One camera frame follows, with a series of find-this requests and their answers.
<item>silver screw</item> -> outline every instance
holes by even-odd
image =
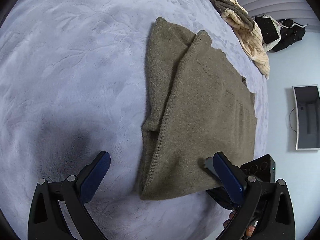
[[[249,176],[248,177],[248,181],[250,182],[255,182],[256,181],[256,178],[254,176]]]
[[[284,186],[284,185],[285,185],[285,181],[284,181],[283,179],[279,179],[278,182],[279,182],[279,184],[280,184],[281,186]]]
[[[75,175],[70,175],[70,176],[67,178],[67,180],[70,181],[70,182],[74,181],[75,179],[76,179],[76,176],[75,176]]]
[[[38,181],[38,184],[39,185],[42,185],[42,184],[44,184],[45,183],[45,179],[39,179],[39,181]]]

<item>blue gripper pad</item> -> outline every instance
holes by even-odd
[[[96,193],[101,181],[110,168],[111,158],[107,152],[101,152],[97,158],[100,158],[95,164],[89,175],[85,178],[80,187],[79,201],[83,205],[88,203]]]
[[[232,163],[216,153],[213,156],[213,167],[232,202],[241,205],[244,202],[244,188],[232,171]]]

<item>light blue wall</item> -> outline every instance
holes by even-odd
[[[297,240],[320,216],[320,151],[295,151],[296,133],[289,127],[295,107],[292,86],[320,85],[320,33],[306,33],[287,49],[269,53],[269,131],[267,152],[276,161],[276,179],[288,183]],[[295,111],[291,115],[296,127]]]

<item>fingernail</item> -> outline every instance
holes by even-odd
[[[254,231],[254,226],[249,226],[248,230],[252,233]]]

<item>wall-mounted monitor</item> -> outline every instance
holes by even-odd
[[[318,85],[293,87],[297,114],[296,150],[320,150],[320,96]]]

